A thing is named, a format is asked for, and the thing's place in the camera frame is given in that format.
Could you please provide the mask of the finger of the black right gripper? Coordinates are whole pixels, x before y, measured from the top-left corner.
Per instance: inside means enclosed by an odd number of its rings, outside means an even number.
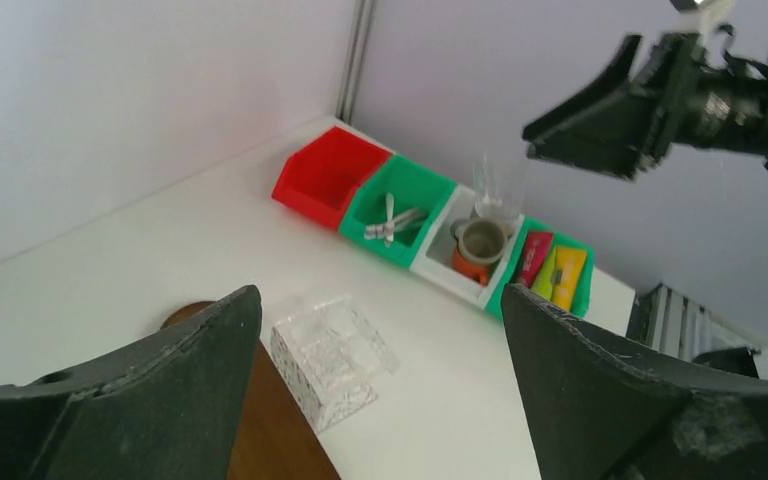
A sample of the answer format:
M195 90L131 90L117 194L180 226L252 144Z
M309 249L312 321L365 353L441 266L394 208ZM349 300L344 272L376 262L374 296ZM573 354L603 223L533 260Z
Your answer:
M522 139L546 141L562 133L610 143L640 143L654 112L656 91L630 77L642 42L628 34L605 69L569 99L526 124Z
M660 165L663 149L616 139L529 140L527 157L624 181Z

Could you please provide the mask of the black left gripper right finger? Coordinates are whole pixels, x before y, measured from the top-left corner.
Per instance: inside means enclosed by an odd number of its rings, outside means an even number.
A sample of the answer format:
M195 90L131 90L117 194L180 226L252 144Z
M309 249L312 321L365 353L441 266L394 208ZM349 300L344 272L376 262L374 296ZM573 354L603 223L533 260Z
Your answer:
M662 354L517 284L503 325L544 479L768 479L768 380Z

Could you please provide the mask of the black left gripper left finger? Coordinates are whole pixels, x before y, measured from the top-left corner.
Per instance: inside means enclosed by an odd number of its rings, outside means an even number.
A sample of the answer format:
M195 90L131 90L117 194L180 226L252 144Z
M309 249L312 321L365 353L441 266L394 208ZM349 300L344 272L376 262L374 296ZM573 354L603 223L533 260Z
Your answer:
M0 479L222 479L262 326L244 286L175 325L0 385Z

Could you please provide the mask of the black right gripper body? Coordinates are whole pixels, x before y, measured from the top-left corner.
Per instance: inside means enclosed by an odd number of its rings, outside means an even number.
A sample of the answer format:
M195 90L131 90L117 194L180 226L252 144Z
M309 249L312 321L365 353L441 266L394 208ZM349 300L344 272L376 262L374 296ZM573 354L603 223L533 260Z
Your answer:
M730 52L736 37L731 24L718 22L710 31L726 37L723 66L708 63L706 32L686 28L663 33L633 79L654 107L636 149L642 171L681 144L758 156L768 172L768 62Z

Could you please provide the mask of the clear textured acrylic holder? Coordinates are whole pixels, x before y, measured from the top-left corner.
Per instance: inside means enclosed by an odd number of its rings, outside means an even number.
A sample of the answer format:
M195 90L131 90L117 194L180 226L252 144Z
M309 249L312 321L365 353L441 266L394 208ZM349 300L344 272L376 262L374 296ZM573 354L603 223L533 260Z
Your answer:
M378 400L400 360L348 295L299 304L271 328L268 351L316 434Z

